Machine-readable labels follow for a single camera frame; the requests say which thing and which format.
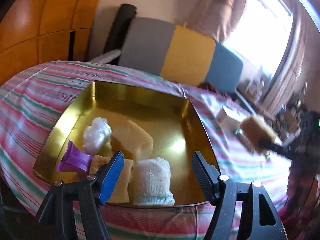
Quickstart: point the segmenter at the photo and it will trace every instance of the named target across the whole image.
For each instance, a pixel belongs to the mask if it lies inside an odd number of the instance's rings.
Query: gold tray
[[[205,201],[191,168],[191,155],[201,151],[209,164],[218,168],[211,144],[189,100],[173,95],[123,84],[93,81],[62,114],[48,136],[33,167],[46,182],[57,179],[79,181],[74,172],[54,171],[63,157],[68,140],[83,150],[82,135],[95,117],[108,119],[114,130],[130,119],[153,137],[151,158],[166,159],[171,167],[170,190],[176,205]],[[99,152],[113,154],[110,143]]]

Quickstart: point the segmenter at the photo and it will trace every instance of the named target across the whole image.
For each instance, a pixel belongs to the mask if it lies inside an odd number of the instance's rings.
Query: striped tablecloth
[[[188,98],[205,126],[221,173],[239,182],[260,180],[276,208],[284,205],[290,162],[276,154],[267,162],[263,156],[250,154],[233,134],[221,130],[215,120],[221,106],[228,104],[243,111],[230,99],[124,67],[56,61],[24,70],[0,88],[2,177],[33,215],[50,187],[33,174],[35,160],[63,111],[92,80],[140,86]],[[153,210],[114,205],[101,209],[113,239],[201,239],[214,211],[208,203]],[[236,236],[240,213],[241,204],[237,203],[231,238]],[[75,218],[79,238],[84,239],[77,203]]]

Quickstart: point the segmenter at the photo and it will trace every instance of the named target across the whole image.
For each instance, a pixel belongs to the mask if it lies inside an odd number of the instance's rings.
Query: brown sponge
[[[271,126],[269,126],[261,115],[249,116],[244,119],[240,128],[243,130],[245,136],[249,139],[252,145],[256,148],[258,153],[266,153],[266,149],[261,149],[258,147],[258,141],[261,139],[266,139],[275,142],[277,134]]]
[[[114,152],[121,151],[125,158],[134,161],[150,158],[153,150],[153,138],[131,120],[113,130],[110,143]]]
[[[91,161],[89,174],[96,174],[98,169],[104,165],[109,163],[111,158],[102,157],[100,155],[95,155]],[[131,170],[133,166],[133,160],[124,159],[124,167],[116,183],[115,189],[111,195],[110,200],[108,202],[111,203],[129,203],[129,194],[128,194],[128,185],[131,179]]]

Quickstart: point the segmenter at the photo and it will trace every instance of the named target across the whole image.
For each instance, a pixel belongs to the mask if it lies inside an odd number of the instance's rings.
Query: purple candy package
[[[72,141],[68,141],[68,147],[62,160],[58,163],[55,171],[67,171],[88,173],[93,156],[80,151]]]

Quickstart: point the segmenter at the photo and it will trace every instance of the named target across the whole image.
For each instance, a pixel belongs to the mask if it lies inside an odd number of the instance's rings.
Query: brown curtain
[[[293,87],[297,82],[298,72],[301,67],[303,68],[307,39],[306,17],[308,17],[308,14],[305,9],[299,5],[296,15],[297,25],[287,61],[262,103],[262,108],[273,116],[279,112],[281,105],[285,105],[288,102],[292,95]]]
[[[239,23],[246,1],[199,0],[186,22],[186,27],[223,42]]]

